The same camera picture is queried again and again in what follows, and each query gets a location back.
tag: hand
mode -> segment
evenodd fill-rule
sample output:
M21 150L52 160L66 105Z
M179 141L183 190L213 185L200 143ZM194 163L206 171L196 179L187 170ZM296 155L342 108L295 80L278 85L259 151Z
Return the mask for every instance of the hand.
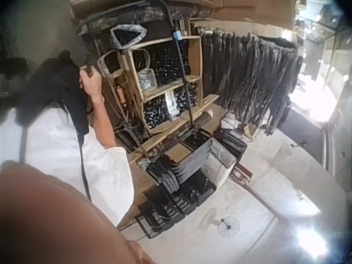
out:
M94 66L91 66L92 72L90 74L87 73L86 71L87 66L81 67L81 70L79 72L80 79L80 87L84 89L84 91L89 95L91 100L95 100L97 98L101 98L101 75L100 73L94 68Z

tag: skin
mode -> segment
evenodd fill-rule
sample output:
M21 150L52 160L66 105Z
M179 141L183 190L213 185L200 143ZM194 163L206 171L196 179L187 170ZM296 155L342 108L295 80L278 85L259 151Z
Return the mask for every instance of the skin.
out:
M80 71L80 86L90 97L93 106L93 127L97 140L105 149L116 147L114 130L111 125L108 113L102 96L102 80L100 73L91 66L91 73L88 75L86 67Z
M85 196L27 164L3 165L0 212L6 263L154 263Z

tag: human arm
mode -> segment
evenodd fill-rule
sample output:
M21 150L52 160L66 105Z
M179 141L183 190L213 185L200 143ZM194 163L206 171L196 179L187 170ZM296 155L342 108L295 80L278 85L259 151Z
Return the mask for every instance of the human arm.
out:
M105 148L116 147L114 130L104 105L102 80L100 73L92 66L92 73L87 74L84 67L80 71L81 87L89 95L93 106L93 128L99 143Z

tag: black fabric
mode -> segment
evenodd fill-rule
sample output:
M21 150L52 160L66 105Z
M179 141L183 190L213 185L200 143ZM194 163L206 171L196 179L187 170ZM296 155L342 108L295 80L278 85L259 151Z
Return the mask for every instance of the black fabric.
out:
M25 162L27 128L52 103L58 103L71 115L80 147L82 179L87 197L91 200L82 154L84 135L89 132L86 116L88 95L79 86L79 67L71 60L69 51L63 51L58 58L44 61L27 82L25 92L19 99L16 121L23 127L21 163Z

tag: wooden shelf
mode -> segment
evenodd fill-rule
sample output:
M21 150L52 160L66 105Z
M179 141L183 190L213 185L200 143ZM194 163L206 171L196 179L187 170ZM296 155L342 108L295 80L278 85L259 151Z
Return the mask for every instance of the wooden shelf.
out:
M218 95L208 95L202 100L202 103L199 106L193 107L192 108L192 114L194 117L194 120L198 118L203 111L208 109L212 103L219 98ZM180 127L182 127L184 124L186 124L189 121L189 116L188 116L188 111L187 114L184 116L179 117L175 121L169 122L169 129L166 130L165 132L162 132L160 134L157 134L153 136L152 138L148 139L146 142L142 144L143 148L145 151L149 151L152 148L154 148L157 144L161 143L168 135L174 133L176 130L178 130ZM134 152L130 153L127 155L128 161L130 164L134 163L137 161L139 158L143 156L143 151L141 148L137 148Z
M200 39L200 36L183 36L182 38L184 40L195 40L195 39ZM154 44L167 42L167 41L171 41L171 40L172 40L172 37L160 38L158 40L150 40L150 41L146 41L146 42L142 42L142 43L138 43L136 45L133 45L129 49L130 50L138 50L139 48L144 48L149 45L154 45Z
M201 78L201 76L196 76L196 75L187 75L186 76L187 81L190 83L194 83L195 81L200 80L200 78ZM143 102L146 103L155 97L158 97L162 94L165 94L168 91L172 91L172 90L174 90L178 87L181 87L181 86L183 86L183 81L182 81L182 78L179 78L176 81L171 81L168 84L159 86L158 88L143 91L142 92L143 97L144 97Z

